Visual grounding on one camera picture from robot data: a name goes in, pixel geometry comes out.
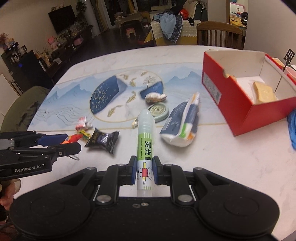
light blue clothing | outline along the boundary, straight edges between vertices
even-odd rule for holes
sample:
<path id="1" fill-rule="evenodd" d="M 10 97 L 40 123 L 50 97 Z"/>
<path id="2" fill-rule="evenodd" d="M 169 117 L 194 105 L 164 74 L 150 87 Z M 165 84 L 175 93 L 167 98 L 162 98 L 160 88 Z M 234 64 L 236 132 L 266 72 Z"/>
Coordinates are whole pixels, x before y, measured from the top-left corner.
<path id="1" fill-rule="evenodd" d="M 288 115 L 287 120 L 292 146 L 296 150 L 296 109 Z"/>
<path id="2" fill-rule="evenodd" d="M 157 14 L 153 16 L 154 20 L 160 21 L 160 28 L 163 32 L 163 35 L 169 39 L 172 36 L 176 25 L 176 16 L 174 14 Z"/>

red box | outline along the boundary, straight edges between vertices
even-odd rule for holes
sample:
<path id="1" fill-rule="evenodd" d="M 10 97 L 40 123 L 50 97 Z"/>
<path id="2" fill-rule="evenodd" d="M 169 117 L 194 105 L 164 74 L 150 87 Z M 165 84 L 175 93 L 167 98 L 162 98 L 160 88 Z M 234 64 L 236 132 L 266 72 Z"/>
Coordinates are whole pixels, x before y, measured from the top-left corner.
<path id="1" fill-rule="evenodd" d="M 278 101 L 256 104 L 254 81 L 271 86 Z M 202 83 L 235 136 L 279 121 L 296 108 L 296 85 L 264 52 L 207 51 Z"/>

tree illustration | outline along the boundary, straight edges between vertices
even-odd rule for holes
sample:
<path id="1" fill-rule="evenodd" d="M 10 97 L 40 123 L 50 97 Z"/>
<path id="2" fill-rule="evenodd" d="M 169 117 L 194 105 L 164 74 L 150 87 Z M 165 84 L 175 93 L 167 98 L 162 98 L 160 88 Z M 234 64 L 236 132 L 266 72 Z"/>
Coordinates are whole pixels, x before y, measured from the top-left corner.
<path id="1" fill-rule="evenodd" d="M 154 84 L 155 81 L 156 81 L 155 77 L 149 75 L 148 77 L 146 77 L 143 83 L 147 84 L 147 88 L 148 88 L 148 86 Z"/>

wooden chair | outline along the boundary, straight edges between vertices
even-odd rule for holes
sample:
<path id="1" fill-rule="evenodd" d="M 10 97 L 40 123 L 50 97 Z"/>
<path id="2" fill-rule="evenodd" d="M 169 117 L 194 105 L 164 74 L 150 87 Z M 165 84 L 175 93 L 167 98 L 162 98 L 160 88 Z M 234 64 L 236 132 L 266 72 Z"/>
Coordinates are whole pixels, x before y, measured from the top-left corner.
<path id="1" fill-rule="evenodd" d="M 202 39 L 205 40 L 205 45 L 208 45 L 208 31 L 210 31 L 210 46 L 213 46 L 213 40 L 212 40 L 212 30 L 215 31 L 215 46 L 217 46 L 217 31 L 220 31 L 220 47 L 230 47 L 230 48 L 236 48 L 240 49 L 242 45 L 242 36 L 243 36 L 243 30 L 240 28 L 230 24 L 230 23 L 221 23 L 221 22 L 212 22 L 212 21 L 206 21 L 201 22 L 196 26 L 197 30 L 197 44 L 202 44 Z M 225 31 L 225 40 L 223 45 L 223 34 L 222 32 Z M 237 42 L 235 44 L 233 40 L 234 34 L 238 35 Z"/>

small stool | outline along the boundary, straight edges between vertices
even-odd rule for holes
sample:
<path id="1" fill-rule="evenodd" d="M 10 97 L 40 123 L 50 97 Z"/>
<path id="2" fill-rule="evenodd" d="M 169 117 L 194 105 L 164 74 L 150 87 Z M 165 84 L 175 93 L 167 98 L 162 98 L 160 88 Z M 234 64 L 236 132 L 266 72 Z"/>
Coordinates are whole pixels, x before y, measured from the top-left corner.
<path id="1" fill-rule="evenodd" d="M 128 38 L 130 38 L 130 34 L 133 33 L 135 36 L 137 36 L 136 31 L 134 28 L 127 28 L 126 29 L 126 35 Z"/>

